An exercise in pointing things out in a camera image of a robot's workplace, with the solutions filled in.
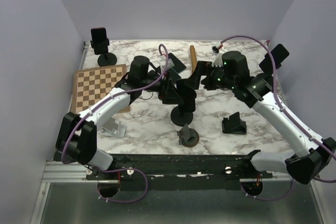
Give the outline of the teal phone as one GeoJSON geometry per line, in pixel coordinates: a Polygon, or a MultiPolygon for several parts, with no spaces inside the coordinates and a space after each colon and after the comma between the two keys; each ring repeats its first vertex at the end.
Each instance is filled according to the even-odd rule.
{"type": "Polygon", "coordinates": [[[172,69],[176,73],[180,74],[181,72],[183,72],[186,69],[186,65],[184,63],[182,63],[173,53],[169,53],[169,58],[174,63],[174,66],[172,67],[172,69]]]}

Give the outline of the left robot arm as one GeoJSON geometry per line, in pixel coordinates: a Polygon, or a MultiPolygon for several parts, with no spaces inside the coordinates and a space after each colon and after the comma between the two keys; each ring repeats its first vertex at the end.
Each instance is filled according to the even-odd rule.
{"type": "Polygon", "coordinates": [[[166,59],[161,73],[149,72],[149,64],[147,57],[136,56],[127,76],[104,98],[78,114],[68,112],[63,117],[56,140],[62,163],[78,162],[96,167],[104,179],[112,179],[116,175],[113,157],[97,147],[97,131],[116,113],[133,103],[144,90],[162,91],[172,62],[166,59]]]}

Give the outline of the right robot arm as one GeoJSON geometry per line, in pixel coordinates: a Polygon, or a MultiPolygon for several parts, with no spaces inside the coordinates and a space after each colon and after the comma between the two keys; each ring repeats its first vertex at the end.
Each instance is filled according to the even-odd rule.
{"type": "Polygon", "coordinates": [[[270,84],[272,76],[250,76],[246,57],[239,51],[226,52],[221,59],[222,64],[217,66],[198,61],[186,85],[194,90],[201,84],[206,90],[231,90],[239,101],[263,116],[292,148],[291,152],[278,154],[258,151],[242,163],[242,173],[249,178],[264,171],[287,173],[301,184],[310,183],[334,155],[335,140],[309,129],[284,106],[275,85],[270,84]]]}

